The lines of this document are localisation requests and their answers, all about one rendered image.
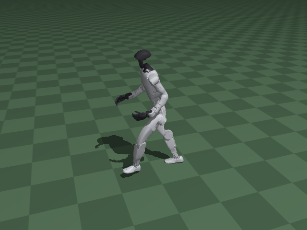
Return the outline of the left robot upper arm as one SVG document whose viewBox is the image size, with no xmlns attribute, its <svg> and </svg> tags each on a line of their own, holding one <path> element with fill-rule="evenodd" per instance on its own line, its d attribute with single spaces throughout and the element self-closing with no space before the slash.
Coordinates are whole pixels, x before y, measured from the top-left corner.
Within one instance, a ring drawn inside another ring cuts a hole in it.
<svg viewBox="0 0 307 230">
<path fill-rule="evenodd" d="M 154 88 L 160 93 L 160 95 L 159 95 L 160 99 L 162 98 L 163 95 L 167 95 L 168 96 L 166 90 L 164 89 L 164 87 L 160 83 L 159 78 L 156 75 L 151 74 L 151 75 L 148 76 L 148 79 L 149 79 L 149 83 L 152 86 L 154 86 Z"/>
</svg>

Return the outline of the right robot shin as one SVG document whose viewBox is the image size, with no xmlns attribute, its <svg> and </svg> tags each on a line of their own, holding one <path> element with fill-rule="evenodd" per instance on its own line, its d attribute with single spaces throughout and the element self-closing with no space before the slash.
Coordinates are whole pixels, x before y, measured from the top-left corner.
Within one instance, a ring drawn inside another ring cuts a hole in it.
<svg viewBox="0 0 307 230">
<path fill-rule="evenodd" d="M 175 143 L 174 137 L 172 137 L 171 139 L 165 139 L 164 138 L 164 140 L 165 140 L 165 143 L 168 146 L 169 150 L 171 151 L 171 153 L 175 157 L 175 159 L 178 159 L 178 154 L 177 154 L 177 150 L 176 150 L 176 143 Z"/>
</svg>

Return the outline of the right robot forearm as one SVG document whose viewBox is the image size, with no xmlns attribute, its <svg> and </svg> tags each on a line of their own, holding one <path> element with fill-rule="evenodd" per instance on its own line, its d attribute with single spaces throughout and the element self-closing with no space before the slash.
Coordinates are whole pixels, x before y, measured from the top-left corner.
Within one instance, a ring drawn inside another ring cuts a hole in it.
<svg viewBox="0 0 307 230">
<path fill-rule="evenodd" d="M 132 95 L 129 96 L 129 99 L 132 99 L 132 98 L 136 98 L 139 94 L 143 93 L 143 88 L 142 86 L 140 86 L 138 89 L 136 89 L 135 91 L 131 92 Z"/>
</svg>

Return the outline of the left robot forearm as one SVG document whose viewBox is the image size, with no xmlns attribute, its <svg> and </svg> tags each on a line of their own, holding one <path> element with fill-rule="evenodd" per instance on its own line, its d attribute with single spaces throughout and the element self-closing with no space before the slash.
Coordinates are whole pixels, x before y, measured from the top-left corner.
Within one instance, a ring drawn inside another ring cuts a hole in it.
<svg viewBox="0 0 307 230">
<path fill-rule="evenodd" d="M 152 112 L 148 114 L 149 117 L 153 117 L 155 114 L 157 114 L 160 111 L 160 109 L 162 108 L 162 106 L 164 106 L 166 104 L 167 100 L 168 100 L 168 96 L 163 95 L 161 100 L 158 100 L 156 105 L 151 109 Z"/>
</svg>

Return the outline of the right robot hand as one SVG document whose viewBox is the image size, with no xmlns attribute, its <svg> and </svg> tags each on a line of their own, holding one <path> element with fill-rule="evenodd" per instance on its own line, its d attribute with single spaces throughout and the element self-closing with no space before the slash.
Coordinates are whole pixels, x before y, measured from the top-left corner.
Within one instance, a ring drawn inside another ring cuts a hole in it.
<svg viewBox="0 0 307 230">
<path fill-rule="evenodd" d="M 121 101 L 124 101 L 125 99 L 129 99 L 129 96 L 131 96 L 132 95 L 132 93 L 127 93 L 127 94 L 125 94 L 125 95 L 120 95 L 118 98 L 116 98 L 116 101 L 115 101 L 115 103 L 116 103 L 116 105 L 118 106 L 118 103 L 119 102 L 121 102 Z"/>
</svg>

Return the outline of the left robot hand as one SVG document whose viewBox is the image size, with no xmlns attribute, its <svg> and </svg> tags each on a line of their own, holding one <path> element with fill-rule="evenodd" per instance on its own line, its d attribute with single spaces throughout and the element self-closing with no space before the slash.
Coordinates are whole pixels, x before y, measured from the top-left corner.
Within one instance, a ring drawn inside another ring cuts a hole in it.
<svg viewBox="0 0 307 230">
<path fill-rule="evenodd" d="M 134 119 L 136 119 L 137 121 L 140 121 L 140 120 L 144 120 L 146 117 L 148 117 L 149 118 L 149 113 L 151 113 L 152 112 L 152 110 L 149 110 L 149 111 L 146 111 L 145 113 L 143 112 L 143 113 L 140 113 L 140 112 L 137 112 L 137 111 L 135 111 L 136 113 L 138 113 L 138 115 L 135 115 L 135 114 L 133 114 L 132 113 L 132 116 L 134 117 Z"/>
</svg>

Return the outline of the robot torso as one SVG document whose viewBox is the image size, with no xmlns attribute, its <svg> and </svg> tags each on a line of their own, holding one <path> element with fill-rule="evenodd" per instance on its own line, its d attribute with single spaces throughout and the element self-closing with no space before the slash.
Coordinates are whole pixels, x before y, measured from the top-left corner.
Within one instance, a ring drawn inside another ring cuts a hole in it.
<svg viewBox="0 0 307 230">
<path fill-rule="evenodd" d="M 153 102 L 153 107 L 156 105 L 157 101 L 160 100 L 159 98 L 159 95 L 160 93 L 154 88 L 154 86 L 152 86 L 150 83 L 149 83 L 149 79 L 148 79 L 148 76 L 151 75 L 151 74 L 154 74 L 156 75 L 158 78 L 158 74 L 156 72 L 156 70 L 148 70 L 146 69 L 146 73 L 143 72 L 144 68 L 141 69 L 141 81 L 142 81 L 142 84 L 146 90 L 146 93 L 149 97 L 149 99 Z M 165 114 L 166 114 L 166 108 L 165 106 L 162 106 L 162 108 L 160 109 L 159 113 L 163 111 Z"/>
</svg>

